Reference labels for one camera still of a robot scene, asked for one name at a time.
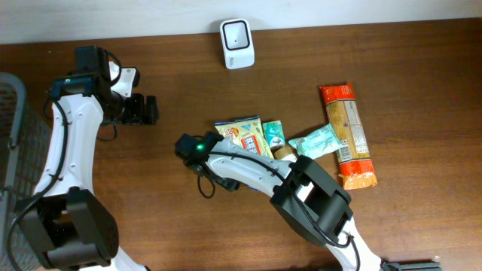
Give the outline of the yellow snack bag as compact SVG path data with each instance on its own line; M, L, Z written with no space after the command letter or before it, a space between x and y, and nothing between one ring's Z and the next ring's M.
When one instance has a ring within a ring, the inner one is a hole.
M215 128L226 139L247 151L273 159L272 151L264 138L259 116L217 122Z

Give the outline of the small teal packet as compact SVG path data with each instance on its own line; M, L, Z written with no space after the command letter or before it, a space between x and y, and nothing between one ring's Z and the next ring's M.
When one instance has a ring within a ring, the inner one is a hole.
M282 148L285 146L285 136L280 120L262 123L262 128L270 149Z

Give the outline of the white tube tan cap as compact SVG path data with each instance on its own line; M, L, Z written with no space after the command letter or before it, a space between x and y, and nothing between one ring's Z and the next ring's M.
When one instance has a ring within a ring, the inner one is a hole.
M273 156L277 159L277 160L284 160L284 161L290 161L290 162L293 162L295 163L297 161L297 155L296 153L294 152L294 150L286 145L280 149L278 149L277 151L274 152Z

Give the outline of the teal sachet packet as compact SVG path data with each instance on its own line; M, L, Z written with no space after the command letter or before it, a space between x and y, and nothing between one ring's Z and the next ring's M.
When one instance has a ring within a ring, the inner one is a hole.
M299 156L309 157L313 160L343 147L331 124L325 125L304 137L290 139L288 143L297 151Z

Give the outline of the orange spaghetti packet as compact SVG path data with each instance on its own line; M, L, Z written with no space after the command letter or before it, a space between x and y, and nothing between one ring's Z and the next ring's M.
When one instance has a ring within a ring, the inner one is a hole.
M351 84L322 86L328 121L342 144L337 150L345 190L377 185L377 177Z

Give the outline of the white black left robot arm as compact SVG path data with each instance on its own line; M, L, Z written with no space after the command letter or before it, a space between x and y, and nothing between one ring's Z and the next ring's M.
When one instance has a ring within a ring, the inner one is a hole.
M27 102L23 82L1 75L1 268L141 270L120 247L117 223L93 192L101 126L153 125L154 96L136 93L139 70L93 45L47 94L53 123Z

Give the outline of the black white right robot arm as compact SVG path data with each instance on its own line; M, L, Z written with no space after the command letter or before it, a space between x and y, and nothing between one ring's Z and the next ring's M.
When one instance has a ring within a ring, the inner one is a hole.
M247 151L215 132L183 134L175 155L199 177L235 191L258 190L296 234L326 247L344 270L381 270L382 259L359 234L351 196L313 159L274 160Z

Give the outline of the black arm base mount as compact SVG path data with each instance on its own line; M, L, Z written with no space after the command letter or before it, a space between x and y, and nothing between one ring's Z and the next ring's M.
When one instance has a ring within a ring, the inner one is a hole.
M439 262L386 262L380 264L380 271L441 271Z

